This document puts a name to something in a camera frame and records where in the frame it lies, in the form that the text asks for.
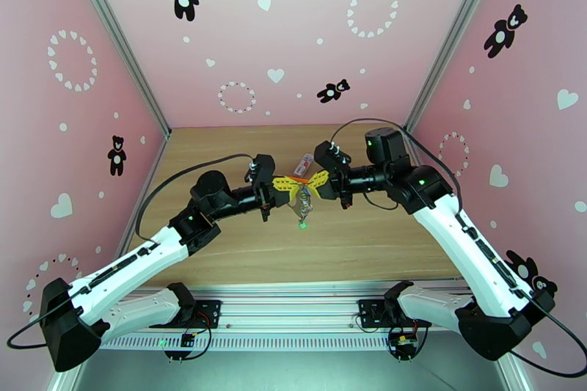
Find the white ventilation grille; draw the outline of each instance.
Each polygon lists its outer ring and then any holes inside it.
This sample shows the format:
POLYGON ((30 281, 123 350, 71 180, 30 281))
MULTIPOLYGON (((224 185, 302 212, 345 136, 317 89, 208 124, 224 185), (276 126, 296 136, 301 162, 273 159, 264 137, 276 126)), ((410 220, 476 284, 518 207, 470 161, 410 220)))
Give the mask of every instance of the white ventilation grille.
MULTIPOLYGON (((198 351, 208 333, 196 336, 194 347, 181 348, 181 333, 136 332, 116 338, 101 349, 125 351, 198 351)), ((215 334, 210 351, 384 351, 387 333, 378 334, 215 334)))

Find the pink wall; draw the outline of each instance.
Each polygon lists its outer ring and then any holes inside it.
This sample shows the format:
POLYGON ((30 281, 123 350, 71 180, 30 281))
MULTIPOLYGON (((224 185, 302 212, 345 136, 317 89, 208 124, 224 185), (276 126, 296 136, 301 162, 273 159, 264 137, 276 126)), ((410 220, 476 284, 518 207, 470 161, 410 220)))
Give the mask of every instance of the pink wall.
MULTIPOLYGON (((114 257, 162 133, 90 0, 0 0, 0 11, 0 388, 41 390, 48 352, 4 340, 38 313, 47 282, 114 257), (125 139, 120 177, 113 135, 125 139)), ((41 340, 34 328, 18 342, 41 340)))
MULTIPOLYGON (((465 208, 492 244, 502 255, 511 249, 533 258, 539 274, 558 285, 553 315, 583 340, 586 24, 586 0, 481 0, 417 128, 460 172, 465 208), (516 4, 528 20, 511 47, 490 59, 484 43, 516 4)), ((566 372, 584 365, 578 347, 549 321, 518 351, 566 372)), ((537 390, 587 389, 585 377, 528 370, 537 390)))
POLYGON ((109 1, 174 128, 381 111, 403 121, 462 2, 198 0, 188 21, 173 0, 109 1), (350 90, 321 103, 317 94, 343 78, 350 90))

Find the wooden table surface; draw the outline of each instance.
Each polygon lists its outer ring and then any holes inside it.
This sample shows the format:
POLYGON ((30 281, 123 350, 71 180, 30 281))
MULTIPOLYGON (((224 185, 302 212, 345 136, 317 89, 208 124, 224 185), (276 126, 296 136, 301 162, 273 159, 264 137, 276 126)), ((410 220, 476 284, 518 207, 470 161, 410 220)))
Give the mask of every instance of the wooden table surface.
MULTIPOLYGON (((352 166, 368 164, 363 134, 377 125, 356 124, 343 130, 337 145, 352 158, 352 166)), ((333 125, 181 128, 171 140, 153 186, 191 165, 233 153, 270 154, 276 174, 292 175, 305 153, 328 140, 333 125)), ((248 160, 240 158, 209 169, 222 171, 232 189, 244 186, 248 160)), ((306 177, 320 167, 311 166, 306 177)), ((150 204, 142 234, 151 236, 183 209, 189 189, 203 171, 172 182, 150 204)), ((384 193, 370 198, 391 206, 384 193)), ((271 210, 263 223, 259 212, 219 221, 221 234, 182 263, 155 276, 146 285, 226 285, 267 282, 351 281, 459 277, 460 273, 436 241, 403 208, 384 211, 354 198, 349 210, 338 201, 313 198, 308 228, 300 230, 297 216, 286 205, 271 210)), ((131 249, 142 243, 138 238, 131 249)))

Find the white heart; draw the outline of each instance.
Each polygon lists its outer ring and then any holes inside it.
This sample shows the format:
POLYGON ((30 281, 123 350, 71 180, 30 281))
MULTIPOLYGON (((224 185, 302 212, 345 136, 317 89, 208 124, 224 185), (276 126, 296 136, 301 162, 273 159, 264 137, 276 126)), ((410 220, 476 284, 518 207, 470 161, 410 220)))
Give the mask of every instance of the white heart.
POLYGON ((71 198, 67 193, 61 193, 57 198, 57 204, 51 207, 51 216, 60 219, 65 218, 73 213, 71 198))
POLYGON ((271 0, 257 0, 257 5, 268 12, 271 8, 271 0))
POLYGON ((284 75, 285 75, 285 71, 283 69, 269 69, 269 70, 267 70, 267 76, 274 83, 279 83, 284 75))
POLYGON ((556 100, 558 102, 558 109, 562 111, 577 103, 579 101, 579 95, 575 92, 569 92, 567 89, 561 89, 556 95, 556 100))
POLYGON ((500 165, 493 165, 491 168, 491 173, 489 174, 489 185, 497 186, 498 188, 503 188, 507 186, 509 183, 509 178, 501 169, 500 165))
POLYGON ((543 359, 546 358, 546 351, 544 350, 544 345, 541 342, 535 341, 532 343, 532 349, 543 359))

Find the white heart decal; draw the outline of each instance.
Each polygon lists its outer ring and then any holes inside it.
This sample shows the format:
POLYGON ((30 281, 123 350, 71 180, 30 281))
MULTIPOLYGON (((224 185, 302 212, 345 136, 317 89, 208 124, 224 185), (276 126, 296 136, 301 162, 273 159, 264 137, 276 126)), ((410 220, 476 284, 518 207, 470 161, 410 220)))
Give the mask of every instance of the white heart decal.
POLYGON ((279 83, 284 75, 285 75, 285 71, 283 69, 269 69, 269 70, 267 70, 267 76, 274 83, 279 83))
POLYGON ((556 95, 556 100, 558 102, 558 109, 562 111, 563 109, 570 108, 577 103, 579 101, 579 95, 576 92, 569 92, 567 89, 561 89, 556 95))
POLYGON ((544 345, 541 342, 535 341, 534 343, 532 343, 532 349, 540 357, 542 357, 543 359, 546 359, 546 351, 544 350, 544 345))
POLYGON ((73 213, 71 198, 67 193, 61 193, 57 198, 57 204, 51 207, 51 216, 60 219, 65 218, 73 213))
POLYGON ((491 168, 491 174, 489 174, 489 185, 497 186, 498 188, 506 187, 509 183, 509 178, 501 169, 500 165, 493 165, 491 168))
POLYGON ((271 8, 271 0, 257 0, 257 5, 268 12, 271 8))

